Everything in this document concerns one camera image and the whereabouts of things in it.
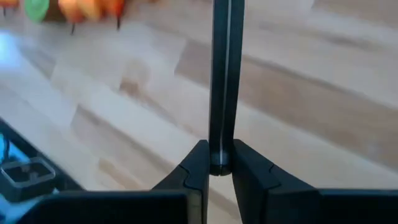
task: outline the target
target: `orange object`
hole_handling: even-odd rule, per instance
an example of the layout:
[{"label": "orange object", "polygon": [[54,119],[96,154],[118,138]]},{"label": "orange object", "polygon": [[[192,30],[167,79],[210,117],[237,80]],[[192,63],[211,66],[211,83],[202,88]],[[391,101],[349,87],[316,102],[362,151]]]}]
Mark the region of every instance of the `orange object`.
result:
[{"label": "orange object", "polygon": [[124,3],[124,0],[102,0],[105,12],[117,18],[123,15]]},{"label": "orange object", "polygon": [[83,22],[84,15],[81,12],[79,5],[79,0],[59,0],[58,5],[62,11],[62,14],[65,15],[67,20],[72,23]]},{"label": "orange object", "polygon": [[0,0],[1,7],[18,7],[19,0]]},{"label": "orange object", "polygon": [[83,15],[91,20],[98,21],[103,16],[101,0],[78,0],[78,6]]}]

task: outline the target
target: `black metal pole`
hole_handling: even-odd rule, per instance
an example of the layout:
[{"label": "black metal pole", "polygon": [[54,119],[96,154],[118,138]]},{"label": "black metal pole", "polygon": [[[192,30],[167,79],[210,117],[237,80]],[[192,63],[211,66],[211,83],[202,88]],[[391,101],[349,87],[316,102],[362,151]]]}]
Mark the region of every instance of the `black metal pole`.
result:
[{"label": "black metal pole", "polygon": [[209,146],[210,173],[231,173],[242,56],[244,0],[214,0]]}]

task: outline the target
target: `wooden floor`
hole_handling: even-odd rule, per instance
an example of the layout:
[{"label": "wooden floor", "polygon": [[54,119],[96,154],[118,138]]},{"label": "wooden floor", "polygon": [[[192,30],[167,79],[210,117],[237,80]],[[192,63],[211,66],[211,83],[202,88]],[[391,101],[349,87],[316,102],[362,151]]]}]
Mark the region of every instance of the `wooden floor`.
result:
[{"label": "wooden floor", "polygon": [[[395,0],[247,0],[236,138],[316,187],[398,188]],[[150,189],[208,132],[211,1],[0,18],[0,117],[89,190]],[[231,177],[209,222],[240,223]]]}]

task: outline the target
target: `green object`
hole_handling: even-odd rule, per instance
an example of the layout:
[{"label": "green object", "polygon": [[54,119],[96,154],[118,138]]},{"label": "green object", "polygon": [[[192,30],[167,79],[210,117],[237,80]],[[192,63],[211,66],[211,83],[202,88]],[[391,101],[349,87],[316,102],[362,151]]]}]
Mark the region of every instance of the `green object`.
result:
[{"label": "green object", "polygon": [[35,22],[42,22],[50,7],[50,0],[25,0],[27,17]]}]

